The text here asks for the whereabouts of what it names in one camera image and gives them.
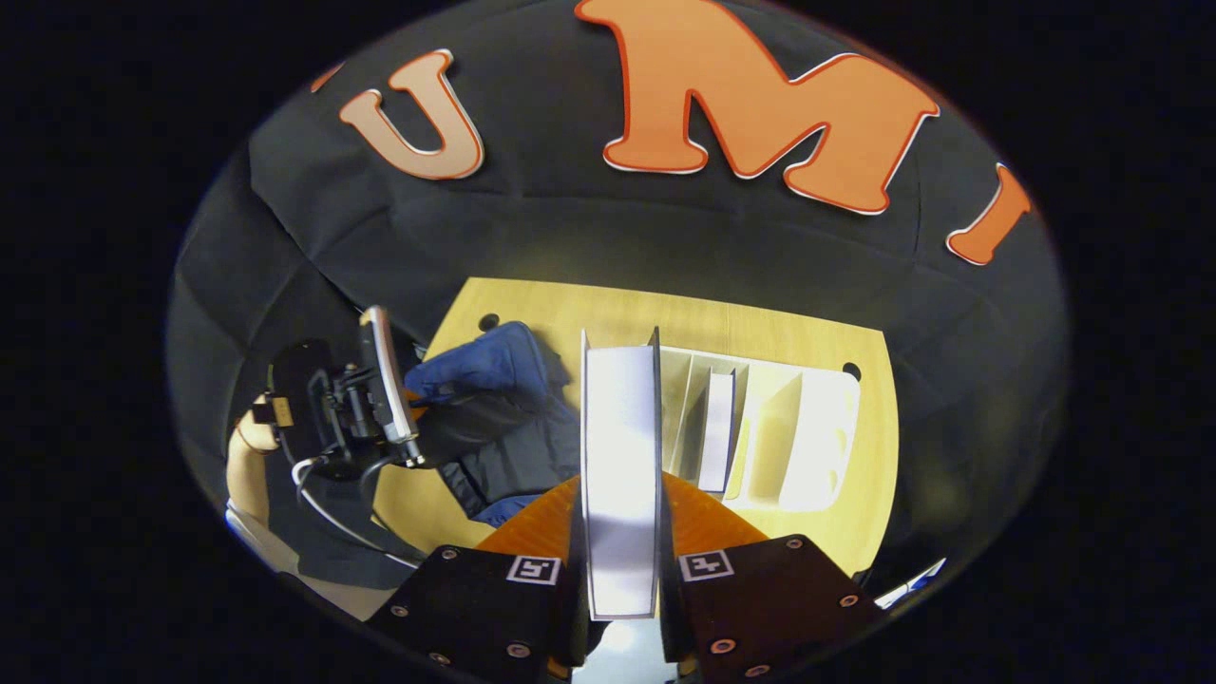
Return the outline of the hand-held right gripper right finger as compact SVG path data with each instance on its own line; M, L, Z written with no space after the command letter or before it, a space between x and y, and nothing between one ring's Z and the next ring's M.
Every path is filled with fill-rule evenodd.
M882 606L804 534L769 537L663 476L659 629L681 680L777 680L869 637Z

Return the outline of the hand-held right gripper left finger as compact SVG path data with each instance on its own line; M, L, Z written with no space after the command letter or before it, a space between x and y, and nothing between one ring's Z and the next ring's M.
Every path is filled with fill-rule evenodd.
M455 680L568 680L590 649L580 531L570 478L475 546L437 548L366 626Z

